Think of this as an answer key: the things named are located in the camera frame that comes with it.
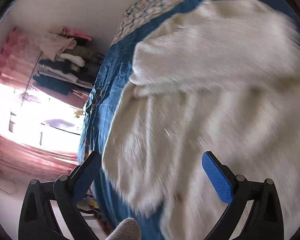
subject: blanket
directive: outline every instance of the blanket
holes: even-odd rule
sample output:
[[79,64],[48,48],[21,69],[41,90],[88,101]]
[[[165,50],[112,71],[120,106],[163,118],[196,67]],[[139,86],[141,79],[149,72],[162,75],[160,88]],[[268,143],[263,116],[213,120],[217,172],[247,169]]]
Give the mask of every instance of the blanket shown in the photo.
[[136,45],[102,167],[136,212],[163,204],[166,239],[204,239],[226,207],[201,166],[208,150],[234,174],[272,178],[285,239],[296,231],[299,40],[290,19],[259,1],[206,0]]

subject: metal screw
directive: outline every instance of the metal screw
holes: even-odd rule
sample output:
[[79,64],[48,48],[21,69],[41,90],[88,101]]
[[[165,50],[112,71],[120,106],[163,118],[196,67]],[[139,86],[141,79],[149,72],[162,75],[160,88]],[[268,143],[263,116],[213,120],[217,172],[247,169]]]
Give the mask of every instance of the metal screw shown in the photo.
[[59,179],[61,181],[66,181],[68,179],[68,175],[61,175]]
[[272,179],[267,179],[266,180],[268,184],[272,185],[273,184],[273,180]]
[[238,181],[244,181],[246,179],[243,175],[240,175],[240,174],[237,175],[236,178],[237,178]]
[[31,185],[35,185],[35,184],[37,184],[38,183],[38,180],[37,179],[31,179],[31,181],[30,181],[30,184]]

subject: bed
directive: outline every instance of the bed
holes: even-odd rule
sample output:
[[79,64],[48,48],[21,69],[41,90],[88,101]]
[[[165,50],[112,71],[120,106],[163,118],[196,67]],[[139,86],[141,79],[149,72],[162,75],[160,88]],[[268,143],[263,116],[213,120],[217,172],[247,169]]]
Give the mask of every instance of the bed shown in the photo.
[[[83,134],[78,153],[82,163],[91,150],[103,153],[110,125],[122,89],[132,73],[132,57],[136,43],[143,40],[163,21],[176,13],[194,10],[202,0],[141,0],[124,14],[124,20],[103,61],[86,107]],[[286,0],[259,0],[289,16],[300,32],[300,15]],[[164,239],[159,228],[161,209],[149,218],[135,214],[113,190],[100,169],[93,184],[93,194],[101,211],[114,226],[126,217],[138,222],[142,238]]]

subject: blue bed sheet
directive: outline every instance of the blue bed sheet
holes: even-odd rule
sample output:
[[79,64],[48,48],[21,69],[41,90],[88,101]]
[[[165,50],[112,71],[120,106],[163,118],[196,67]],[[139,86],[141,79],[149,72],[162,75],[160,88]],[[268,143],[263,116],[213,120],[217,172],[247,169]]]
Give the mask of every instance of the blue bed sheet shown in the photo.
[[[149,23],[144,24],[111,46],[102,63],[94,89],[87,103],[88,114],[84,120],[84,133],[81,137],[78,154],[80,162],[83,161],[86,143],[90,149],[94,149],[101,154],[103,152],[119,97],[132,72],[131,62],[135,44],[143,40],[164,20],[176,13],[192,11],[201,1],[202,0],[185,0],[170,12],[152,19]],[[300,32],[300,20],[285,0],[260,1],[292,18]],[[110,218],[114,226],[126,217],[134,217],[141,228],[142,239],[163,239],[159,228],[161,208],[149,218],[145,218],[141,214],[135,214],[112,189],[102,169],[100,169],[95,178],[94,195],[101,210]]]

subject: curtain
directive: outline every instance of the curtain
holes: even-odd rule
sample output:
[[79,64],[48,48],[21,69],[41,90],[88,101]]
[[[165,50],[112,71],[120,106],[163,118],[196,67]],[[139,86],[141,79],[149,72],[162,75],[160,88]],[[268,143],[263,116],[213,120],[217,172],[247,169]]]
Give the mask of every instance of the curtain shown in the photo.
[[77,165],[76,153],[51,152],[9,140],[0,134],[0,171],[19,179],[42,181],[69,174]]
[[39,37],[14,28],[0,51],[0,83],[26,90],[41,54]]

